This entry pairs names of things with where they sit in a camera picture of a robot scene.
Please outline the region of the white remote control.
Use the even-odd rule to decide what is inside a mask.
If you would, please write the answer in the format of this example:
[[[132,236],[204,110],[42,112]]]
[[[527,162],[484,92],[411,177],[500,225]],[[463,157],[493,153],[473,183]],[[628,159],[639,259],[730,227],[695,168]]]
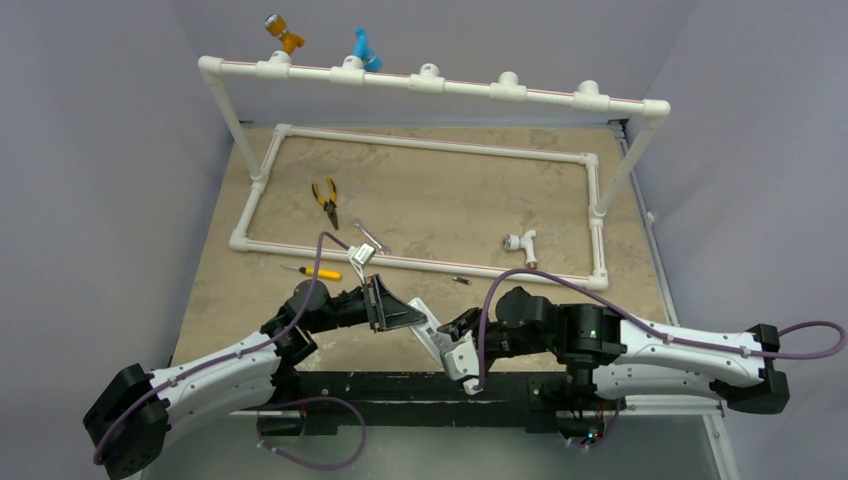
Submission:
[[[413,298],[408,302],[408,305],[425,315],[426,322],[413,325],[410,327],[410,330],[437,366],[443,370],[442,353],[452,346],[453,340],[451,336],[439,331],[441,323],[422,299]]]

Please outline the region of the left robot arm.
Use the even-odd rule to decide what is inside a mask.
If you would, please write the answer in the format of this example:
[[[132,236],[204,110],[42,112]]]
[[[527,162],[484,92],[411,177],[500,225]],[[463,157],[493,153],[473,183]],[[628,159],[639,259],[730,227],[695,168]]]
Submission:
[[[180,436],[234,411],[305,410],[311,399],[297,365],[314,353],[314,335],[369,325],[375,332],[425,326],[428,315],[373,275],[336,296],[305,280],[275,316],[244,339],[182,365],[120,370],[83,417],[93,461],[112,479],[147,467]]]

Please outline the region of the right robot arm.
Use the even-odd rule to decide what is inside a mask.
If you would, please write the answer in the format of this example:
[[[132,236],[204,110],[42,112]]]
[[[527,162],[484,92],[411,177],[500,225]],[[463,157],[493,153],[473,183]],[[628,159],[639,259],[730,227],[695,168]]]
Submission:
[[[471,308],[437,335],[446,374],[469,395],[495,361],[550,353],[564,376],[529,386],[545,407],[597,410],[628,395],[689,395],[766,415],[782,412],[790,398],[785,373],[769,357],[780,348],[778,332],[766,324],[698,333],[593,304],[555,305],[515,287],[498,300],[494,321]]]

